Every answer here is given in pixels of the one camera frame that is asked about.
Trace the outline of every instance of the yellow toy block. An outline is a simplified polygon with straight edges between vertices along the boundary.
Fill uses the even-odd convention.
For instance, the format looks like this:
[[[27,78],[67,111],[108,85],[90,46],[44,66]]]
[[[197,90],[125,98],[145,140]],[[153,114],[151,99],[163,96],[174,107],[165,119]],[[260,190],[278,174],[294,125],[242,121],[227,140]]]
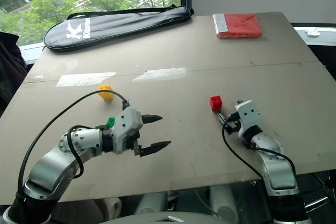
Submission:
[[[99,85],[98,90],[112,90],[110,85]],[[111,100],[113,99],[114,94],[110,93],[110,92],[100,92],[98,93],[104,100]]]

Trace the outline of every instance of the white object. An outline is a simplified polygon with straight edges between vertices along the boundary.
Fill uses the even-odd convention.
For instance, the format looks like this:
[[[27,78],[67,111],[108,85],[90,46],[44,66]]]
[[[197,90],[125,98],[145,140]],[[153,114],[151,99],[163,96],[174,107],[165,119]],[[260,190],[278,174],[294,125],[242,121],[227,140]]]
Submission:
[[[116,118],[112,127],[113,152],[121,154],[125,151],[125,138],[133,135],[142,127],[141,113],[127,107]]]
[[[313,37],[313,38],[316,38],[316,37],[319,37],[320,36],[320,32],[317,31],[317,28],[315,30],[306,30],[306,33],[309,37]]]
[[[146,214],[148,212],[161,212],[167,203],[167,193],[145,194],[142,196],[134,214]]]
[[[239,223],[236,200],[229,185],[210,187],[210,207],[224,221],[231,224]]]
[[[100,84],[103,80],[114,76],[115,72],[108,73],[79,73],[65,74],[59,78],[58,87],[84,86]]]
[[[186,76],[186,72],[186,68],[153,69],[137,76],[132,82],[183,79]]]
[[[219,33],[224,33],[226,31],[228,31],[227,25],[226,25],[226,20],[225,20],[225,17],[224,17],[223,13],[214,14],[214,15],[212,15],[212,17],[214,19],[215,30],[216,30],[217,35]]]
[[[236,111],[239,113],[242,124],[238,136],[242,138],[248,128],[254,125],[260,125],[260,112],[256,109],[254,101],[251,100],[242,102],[235,107]]]

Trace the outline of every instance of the metal rod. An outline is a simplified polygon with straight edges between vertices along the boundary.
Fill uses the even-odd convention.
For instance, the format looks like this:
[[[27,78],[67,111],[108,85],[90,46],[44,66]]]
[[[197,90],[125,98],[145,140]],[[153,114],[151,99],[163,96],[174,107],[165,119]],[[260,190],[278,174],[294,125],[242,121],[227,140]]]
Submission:
[[[325,183],[318,177],[318,176],[316,176],[314,173],[310,173],[309,174],[310,176],[311,176],[311,178],[317,183],[317,184],[319,184],[323,189],[325,189],[326,187],[326,185],[325,185]]]
[[[224,125],[224,123],[225,123],[225,121],[226,121],[225,116],[222,114],[221,111],[217,111],[217,115],[218,115],[218,119],[219,119],[220,123],[221,123],[222,125]]]
[[[327,196],[325,196],[321,199],[315,200],[312,203],[309,203],[309,204],[305,205],[306,212],[312,212],[312,211],[328,204],[329,202],[330,202],[330,200]]]

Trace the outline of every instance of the red cube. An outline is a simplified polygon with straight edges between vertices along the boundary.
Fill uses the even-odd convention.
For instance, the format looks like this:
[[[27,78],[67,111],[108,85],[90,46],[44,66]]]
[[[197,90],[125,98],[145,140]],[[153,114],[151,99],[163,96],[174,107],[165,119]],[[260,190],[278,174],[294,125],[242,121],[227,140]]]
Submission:
[[[222,107],[222,100],[219,95],[215,97],[210,97],[210,106],[212,111],[220,110]]]

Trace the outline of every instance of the dark fabric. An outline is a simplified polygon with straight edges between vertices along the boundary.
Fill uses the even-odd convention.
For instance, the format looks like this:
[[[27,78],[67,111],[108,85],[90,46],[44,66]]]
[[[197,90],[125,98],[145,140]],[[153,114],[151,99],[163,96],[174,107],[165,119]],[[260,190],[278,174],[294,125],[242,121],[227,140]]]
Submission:
[[[27,75],[18,36],[0,32],[0,116]]]
[[[336,81],[336,46],[308,45]]]

